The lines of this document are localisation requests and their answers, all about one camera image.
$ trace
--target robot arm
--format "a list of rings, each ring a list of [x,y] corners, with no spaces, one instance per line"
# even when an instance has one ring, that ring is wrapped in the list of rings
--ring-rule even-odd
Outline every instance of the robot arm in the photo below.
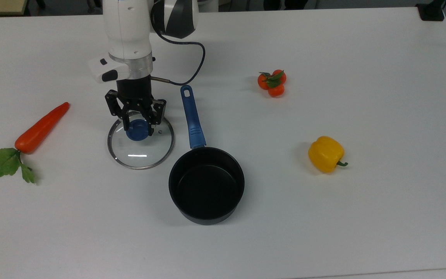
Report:
[[[91,60],[89,69],[98,83],[117,82],[117,91],[110,90],[105,97],[110,113],[123,120],[125,130],[130,126],[129,111],[142,114],[149,136],[163,120],[166,101],[151,93],[151,21],[156,33],[184,38],[195,30],[197,14],[197,0],[104,0],[108,53]]]

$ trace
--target saucepan handle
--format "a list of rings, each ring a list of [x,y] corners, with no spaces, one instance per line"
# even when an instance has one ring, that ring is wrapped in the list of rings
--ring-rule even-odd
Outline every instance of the saucepan handle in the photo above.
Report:
[[[184,85],[180,88],[182,102],[184,103],[185,118],[189,128],[190,148],[201,148],[206,145],[206,139],[202,133],[197,107],[195,105],[194,93],[190,85]]]

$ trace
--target floor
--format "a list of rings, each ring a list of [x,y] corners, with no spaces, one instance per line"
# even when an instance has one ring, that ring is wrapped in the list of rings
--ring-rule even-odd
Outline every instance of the floor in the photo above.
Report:
[[[102,14],[93,0],[44,0],[45,9],[40,9],[36,0],[29,0],[32,16],[72,16],[79,14]],[[263,0],[219,0],[220,12],[264,10]],[[414,7],[416,3],[429,3],[430,0],[309,0],[305,9],[351,9],[367,7]]]

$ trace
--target white table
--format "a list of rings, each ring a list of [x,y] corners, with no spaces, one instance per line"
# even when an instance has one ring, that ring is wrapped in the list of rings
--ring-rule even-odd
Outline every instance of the white table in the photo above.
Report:
[[[191,83],[209,146],[232,154],[242,201],[215,226],[185,219],[168,175],[189,150],[179,88],[175,148],[154,169],[117,164],[87,61],[107,50],[101,16],[0,18],[0,148],[64,101],[67,115],[23,160],[39,184],[0,178],[0,278],[249,278],[446,268],[446,21],[416,8],[200,14],[207,48]],[[154,76],[184,81],[196,46],[152,36]],[[256,85],[284,69],[285,95]],[[349,166],[320,174],[317,137]]]

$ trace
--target toy carrot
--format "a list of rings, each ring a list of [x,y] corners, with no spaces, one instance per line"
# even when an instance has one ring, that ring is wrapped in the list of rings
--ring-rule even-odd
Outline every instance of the toy carrot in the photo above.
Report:
[[[34,152],[68,111],[69,107],[70,104],[65,102],[50,111],[15,141],[15,148],[0,149],[0,177],[14,175],[18,168],[21,167],[22,178],[28,183],[35,183],[35,175],[32,173],[32,169],[22,163],[20,154],[31,154]]]

